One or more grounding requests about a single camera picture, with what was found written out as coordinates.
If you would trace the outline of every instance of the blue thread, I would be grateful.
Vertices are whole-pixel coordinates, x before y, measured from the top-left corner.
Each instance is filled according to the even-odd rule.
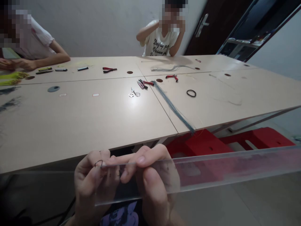
[[[154,84],[154,87],[156,87],[156,89],[158,90],[158,92],[161,94],[161,96],[164,98],[164,100],[167,102],[168,106],[170,107],[170,109],[173,111],[173,113],[175,113],[175,115],[184,123],[184,125],[186,125],[186,127],[190,130],[190,132],[192,134],[194,134],[194,128],[191,124],[189,124],[184,117],[182,116],[182,114],[179,112],[179,110],[173,105],[173,103],[170,101],[170,99],[166,96],[166,94],[164,93],[164,91],[161,89],[161,87],[157,84],[156,81],[151,81]]]
[[[172,69],[165,69],[165,68],[161,68],[161,67],[152,67],[151,71],[160,71],[160,72],[169,72],[169,71],[176,71],[178,70],[180,67],[187,67],[187,68],[190,68],[190,69],[193,69],[195,70],[194,68],[192,67],[188,67],[188,66],[185,66],[185,65],[174,65]]]

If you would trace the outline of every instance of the printed text on t-shirt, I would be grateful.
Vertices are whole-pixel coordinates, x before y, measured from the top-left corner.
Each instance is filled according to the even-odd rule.
[[[154,53],[160,54],[163,56],[165,56],[167,54],[169,45],[164,45],[164,44],[162,44],[162,42],[159,43],[159,42],[157,42],[157,39],[155,39],[154,45],[156,45],[157,47],[153,47],[153,52],[150,53],[151,56],[153,56]]]

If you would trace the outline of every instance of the door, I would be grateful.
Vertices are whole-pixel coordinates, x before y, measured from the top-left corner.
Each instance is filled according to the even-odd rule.
[[[253,0],[208,0],[185,55],[216,54]]]

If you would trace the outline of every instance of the black hair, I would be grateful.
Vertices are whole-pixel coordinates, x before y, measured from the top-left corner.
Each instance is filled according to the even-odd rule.
[[[165,0],[165,4],[171,5],[171,8],[185,8],[187,0]]]

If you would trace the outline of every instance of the white table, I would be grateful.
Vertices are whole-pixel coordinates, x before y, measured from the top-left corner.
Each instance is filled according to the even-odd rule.
[[[36,74],[39,68],[29,72],[34,79],[22,79],[20,85],[84,81],[110,78],[128,78],[143,76],[135,63],[135,57],[72,57],[71,61],[52,65],[53,72]],[[89,69],[77,71],[78,68],[88,67]],[[103,67],[117,68],[117,71],[103,73]],[[56,72],[55,69],[68,69],[66,72]]]
[[[263,69],[179,74],[178,83],[165,75],[146,79],[162,79],[159,86],[197,130],[301,106],[300,81]],[[151,88],[177,132],[187,133],[188,128]],[[195,98],[186,94],[189,89],[197,93]]]
[[[161,75],[150,70],[172,64],[200,70]],[[13,98],[17,105],[0,112],[0,173],[187,133],[157,90],[141,90],[138,79],[161,78],[159,85],[197,130],[301,106],[300,82],[245,64],[207,55],[72,58],[52,66],[68,72],[23,79],[16,90],[1,95],[2,107]],[[85,66],[89,69],[77,72]],[[118,70],[103,74],[102,67]],[[174,73],[178,83],[165,79]],[[51,86],[60,90],[47,92]],[[131,87],[141,96],[130,98]],[[186,94],[188,89],[196,91],[196,98]]]
[[[0,173],[176,135],[139,78],[21,85],[1,95],[0,105],[18,104],[0,113]],[[60,89],[50,93],[51,86]],[[131,87],[141,96],[130,98]]]
[[[151,71],[152,68],[166,68],[171,69],[174,65],[185,65],[187,67],[180,67],[174,72],[158,72]],[[185,73],[200,73],[200,72],[216,72],[216,71],[230,71],[241,69],[252,69],[255,66],[232,59],[223,55],[203,55],[203,56],[154,56],[146,57],[137,61],[144,76],[154,75],[170,75],[170,74],[185,74]]]

